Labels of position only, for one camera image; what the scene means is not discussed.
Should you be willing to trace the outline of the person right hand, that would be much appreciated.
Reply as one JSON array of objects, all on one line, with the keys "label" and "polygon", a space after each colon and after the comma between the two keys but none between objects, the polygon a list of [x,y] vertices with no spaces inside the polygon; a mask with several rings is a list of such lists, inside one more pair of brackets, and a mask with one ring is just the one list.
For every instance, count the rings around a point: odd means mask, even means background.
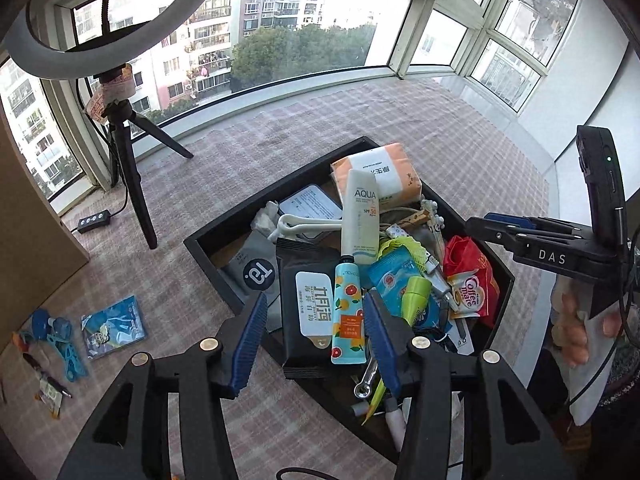
[{"label": "person right hand", "polygon": [[550,301],[552,354],[562,372],[589,361],[588,334],[582,316],[591,309],[593,284],[558,274]]}]

